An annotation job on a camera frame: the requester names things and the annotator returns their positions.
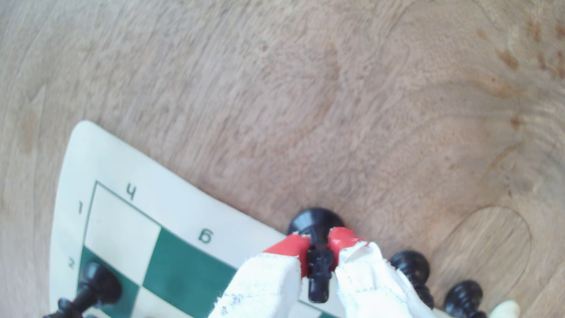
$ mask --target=wooden surface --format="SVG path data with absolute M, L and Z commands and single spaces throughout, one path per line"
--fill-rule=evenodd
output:
M 427 255 L 437 303 L 563 317 L 565 1 L 2 0 L 0 316 L 46 313 L 89 119 L 280 231 L 334 209 Z

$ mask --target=chess board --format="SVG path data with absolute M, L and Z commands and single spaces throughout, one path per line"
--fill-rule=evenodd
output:
M 55 201 L 50 307 L 73 299 L 81 268 L 105 264 L 123 293 L 91 308 L 97 318 L 204 318 L 243 262 L 284 234 L 206 195 L 91 122 L 69 141 Z M 330 300 L 307 300 L 289 317 L 345 317 Z

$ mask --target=black pawn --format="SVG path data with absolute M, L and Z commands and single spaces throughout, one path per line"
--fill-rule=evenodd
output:
M 390 258 L 390 264 L 406 275 L 421 301 L 433 308 L 433 296 L 425 285 L 429 277 L 429 263 L 424 255 L 416 251 L 402 251 Z
M 121 296 L 121 285 L 116 276 L 104 265 L 90 262 L 81 272 L 75 300 L 59 299 L 59 310 L 44 318 L 82 318 L 92 306 L 113 304 Z
M 290 223 L 287 233 L 310 235 L 308 250 L 308 299 L 313 303 L 325 303 L 329 298 L 330 268 L 333 251 L 327 249 L 329 231 L 344 222 L 333 211 L 324 208 L 309 208 L 300 212 Z
M 476 281 L 462 281 L 453 286 L 445 297 L 445 312 L 457 318 L 486 318 L 479 306 L 483 290 Z

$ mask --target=white chess piece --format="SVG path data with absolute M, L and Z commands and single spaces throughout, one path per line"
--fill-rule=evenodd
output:
M 496 306 L 490 312 L 490 318 L 518 318 L 520 316 L 520 306 L 510 299 L 506 300 Z

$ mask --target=white fabric cover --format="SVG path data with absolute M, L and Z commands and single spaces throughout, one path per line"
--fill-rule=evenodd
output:
M 336 277 L 347 318 L 435 318 L 375 243 L 344 248 Z M 237 271 L 209 318 L 287 318 L 301 286 L 296 256 L 261 253 Z

